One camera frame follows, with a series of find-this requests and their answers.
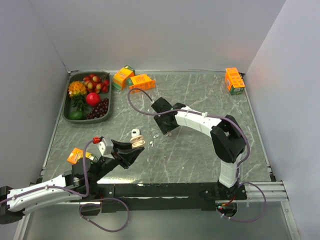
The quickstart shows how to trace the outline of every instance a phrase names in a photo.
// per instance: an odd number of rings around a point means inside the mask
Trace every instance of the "white wall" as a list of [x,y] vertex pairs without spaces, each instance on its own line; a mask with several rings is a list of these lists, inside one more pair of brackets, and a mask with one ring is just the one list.
[[302,239],[320,239],[320,2],[287,0],[246,87],[271,167]]
[[[39,176],[67,71],[26,0],[0,0],[0,187]],[[0,225],[11,240],[16,224]]]
[[29,0],[66,68],[247,72],[285,0]]

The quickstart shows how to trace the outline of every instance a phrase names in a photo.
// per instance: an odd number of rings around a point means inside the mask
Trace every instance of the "orange box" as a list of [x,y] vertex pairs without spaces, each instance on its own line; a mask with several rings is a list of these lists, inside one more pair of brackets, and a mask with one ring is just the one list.
[[136,72],[132,67],[124,66],[113,76],[112,88],[121,91],[126,87],[127,79],[135,75]]
[[[78,160],[83,157],[83,154],[84,154],[83,150],[75,147],[70,153],[67,161],[71,164],[76,164]],[[95,159],[95,156],[87,151],[85,152],[85,157],[91,160]]]
[[156,80],[152,80],[147,74],[140,74],[137,76],[132,76],[127,79],[127,84],[129,89],[139,88],[142,90],[152,89],[156,87]]
[[231,95],[241,94],[245,90],[244,80],[235,67],[225,69],[224,81]]

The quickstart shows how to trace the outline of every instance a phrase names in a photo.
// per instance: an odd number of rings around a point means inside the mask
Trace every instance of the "marble table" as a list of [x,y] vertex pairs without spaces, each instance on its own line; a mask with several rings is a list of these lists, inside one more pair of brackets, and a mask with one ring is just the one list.
[[[156,88],[148,90],[154,100],[163,97],[172,105],[180,102],[196,111],[234,116],[251,147],[249,159],[240,167],[240,179],[251,182],[271,181],[247,97],[245,93],[228,93],[224,73],[159,72],[149,76],[156,79]],[[131,130],[135,128],[140,129],[145,138],[145,150],[129,169],[124,170],[118,166],[106,175],[104,183],[199,183],[218,180],[220,159],[209,137],[188,127],[176,128],[171,136],[162,135],[153,117],[142,115],[130,107],[127,92],[125,88],[121,92],[112,93],[111,113],[105,122],[77,125],[59,117],[44,181],[71,169],[67,158],[73,148],[82,149],[94,136],[129,142]],[[132,102],[140,110],[153,112],[149,99],[141,92],[131,96]],[[100,156],[94,145],[88,151]]]

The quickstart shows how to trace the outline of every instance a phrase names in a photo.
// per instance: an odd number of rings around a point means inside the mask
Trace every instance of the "cable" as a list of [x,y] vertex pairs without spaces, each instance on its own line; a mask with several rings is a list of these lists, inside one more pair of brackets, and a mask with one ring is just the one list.
[[235,199],[236,199],[236,195],[234,195],[233,198],[232,198],[229,202],[222,203],[222,206],[227,206],[227,205],[229,205],[229,204],[232,203]]
[[258,220],[259,218],[261,218],[261,217],[265,214],[266,209],[267,209],[267,199],[266,199],[266,195],[264,194],[264,192],[261,190],[260,187],[258,187],[257,185],[255,185],[254,183],[249,182],[249,181],[244,181],[244,182],[242,182],[242,183],[240,184],[240,187],[241,187],[242,185],[244,185],[244,184],[250,184],[250,185],[256,187],[256,188],[260,191],[260,193],[262,194],[263,200],[264,200],[262,212],[261,212],[258,216],[256,216],[255,218],[246,220],[246,219],[237,219],[237,218],[234,218],[234,217],[227,217],[227,216],[223,215],[221,212],[217,211],[222,218],[228,219],[228,220],[231,220],[231,221],[234,221],[234,222],[252,223],[252,222]]
[[[154,101],[152,100],[152,98],[149,96],[149,94],[144,91],[143,89],[141,88],[138,88],[138,87],[134,87],[134,88],[131,88],[127,94],[127,98],[128,98],[128,102],[130,104],[130,106],[136,110],[138,113],[141,113],[143,115],[148,115],[148,116],[161,116],[161,115],[165,115],[165,114],[169,114],[169,113],[174,113],[174,112],[185,112],[185,113],[191,113],[191,114],[196,114],[196,115],[202,115],[201,112],[196,112],[196,111],[189,111],[189,110],[185,110],[185,109],[171,109],[171,110],[168,110],[168,111],[163,111],[163,112],[159,112],[159,113],[150,113],[150,112],[144,112],[144,111],[141,111],[139,110],[138,108],[136,108],[133,103],[131,102],[131,99],[130,99],[130,93],[133,91],[133,90],[139,90],[141,92],[143,92],[149,99],[150,101],[153,103]],[[221,120],[225,120],[227,122],[229,122],[230,124],[232,124],[235,129],[237,129],[241,135],[241,137],[243,138],[244,142],[245,142],[245,145],[246,145],[246,149],[247,149],[247,152],[246,152],[246,155],[245,157],[240,160],[237,164],[237,169],[236,169],[236,179],[237,179],[237,183],[238,183],[238,188],[239,188],[239,173],[240,173],[240,164],[242,164],[245,160],[247,160],[249,158],[249,155],[250,155],[250,145],[249,145],[249,141],[246,137],[246,135],[244,134],[244,132],[241,130],[241,128],[235,124],[232,120],[230,120],[229,118],[226,118],[224,116],[216,116],[216,115],[210,115],[208,114],[207,115],[208,118],[212,118],[212,119],[221,119]]]
[[120,199],[118,198],[113,198],[113,197],[106,197],[106,198],[100,198],[100,199],[95,199],[95,200],[91,200],[91,201],[94,201],[94,202],[99,202],[99,201],[103,201],[103,200],[114,200],[114,201],[118,201],[120,203],[122,203],[122,205],[124,205],[125,209],[126,209],[126,212],[127,212],[127,215],[126,215],[126,221],[125,223],[122,225],[122,227],[116,229],[116,230],[110,230],[110,229],[107,229],[107,228],[104,228],[102,226],[100,226],[99,224],[97,224],[96,222],[88,219],[87,217],[83,216],[82,213],[81,213],[81,210],[82,208],[84,208],[85,206],[97,206],[96,204],[94,203],[87,203],[87,204],[84,204],[82,205],[80,208],[79,208],[79,214],[80,214],[80,217],[86,221],[88,221],[89,223],[95,225],[96,227],[100,228],[101,230],[103,231],[106,231],[106,232],[109,232],[109,233],[116,233],[116,232],[119,232],[121,231],[122,229],[124,229],[128,222],[129,222],[129,218],[130,218],[130,211],[129,211],[129,208],[128,206]]
[[[90,189],[89,189],[88,174],[87,174],[87,171],[86,171],[87,166],[86,166],[86,154],[85,154],[85,153],[86,153],[86,151],[87,151],[87,147],[88,147],[91,143],[93,143],[93,142],[94,142],[93,140],[88,141],[88,142],[86,143],[86,145],[84,146],[84,149],[83,149],[83,157],[82,157],[82,160],[83,160],[83,161],[82,161],[82,162],[83,162],[84,183],[85,183],[85,191],[86,191],[85,194],[82,194],[82,193],[80,193],[80,192],[77,192],[77,191],[71,190],[71,189],[69,189],[69,188],[62,187],[62,186],[47,185],[47,186],[37,187],[37,188],[35,188],[35,189],[29,190],[29,191],[25,191],[25,192],[23,192],[23,193],[16,194],[16,195],[14,195],[13,197],[9,197],[9,198],[7,198],[7,199],[5,199],[5,200],[0,201],[0,205],[1,205],[1,204],[4,204],[4,203],[6,203],[6,202],[8,202],[8,201],[10,201],[10,200],[12,200],[13,198],[18,198],[18,197],[24,196],[24,195],[26,195],[26,194],[34,193],[34,192],[36,192],[36,191],[43,190],[43,189],[62,189],[62,190],[67,191],[67,192],[69,192],[69,193],[76,194],[76,195],[78,195],[78,196],[80,196],[80,197],[82,197],[82,198],[86,198],[87,196],[89,196]],[[98,228],[100,228],[100,229],[102,229],[102,230],[104,230],[104,231],[110,232],[110,233],[115,233],[115,232],[118,232],[118,231],[121,231],[122,229],[124,229],[124,228],[126,227],[126,225],[128,224],[129,217],[130,217],[130,211],[129,211],[128,206],[127,206],[123,201],[121,201],[120,199],[112,198],[112,197],[102,198],[102,199],[94,199],[94,200],[91,200],[91,201],[98,201],[98,202],[99,202],[99,201],[102,201],[102,200],[115,200],[115,201],[118,201],[118,202],[122,203],[122,204],[125,206],[128,214],[127,214],[126,222],[124,223],[124,225],[123,225],[122,227],[120,227],[119,229],[116,229],[116,230],[109,230],[109,229],[106,229],[106,228],[98,225],[97,223],[95,223],[95,222],[93,222],[93,221],[91,221],[91,220],[88,220],[86,217],[84,217],[84,216],[80,213],[81,218],[84,218],[85,220],[87,220],[88,222],[92,223],[92,224],[95,225],[96,227],[98,227]]]

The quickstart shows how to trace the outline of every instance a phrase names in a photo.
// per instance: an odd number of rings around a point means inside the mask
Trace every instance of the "tray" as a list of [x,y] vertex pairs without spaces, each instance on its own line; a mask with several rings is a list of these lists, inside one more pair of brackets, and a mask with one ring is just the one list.
[[[110,86],[109,86],[109,91],[108,92],[100,92],[99,96],[101,99],[104,98],[108,98],[109,99],[109,104],[108,104],[108,111],[106,112],[106,114],[103,117],[99,117],[96,119],[85,119],[85,120],[71,120],[68,119],[69,113],[71,113],[72,111],[75,111],[76,109],[74,107],[72,107],[72,99],[68,96],[68,86],[70,83],[74,82],[74,81],[83,81],[84,77],[89,76],[90,74],[95,74],[98,77],[101,77],[102,75],[105,74],[104,71],[87,71],[87,72],[81,72],[81,73],[77,73],[75,75],[72,75],[69,77],[69,81],[67,84],[67,87],[64,91],[64,102],[63,102],[63,111],[62,111],[62,115],[63,118],[73,124],[96,124],[96,123],[101,123],[106,121],[109,118],[109,113],[110,113],[110,103],[111,103],[111,86],[112,86],[112,80],[110,79],[110,75],[107,77],[107,79],[110,82]],[[92,107],[88,106],[88,109],[85,112],[85,114],[88,114],[91,112]]]

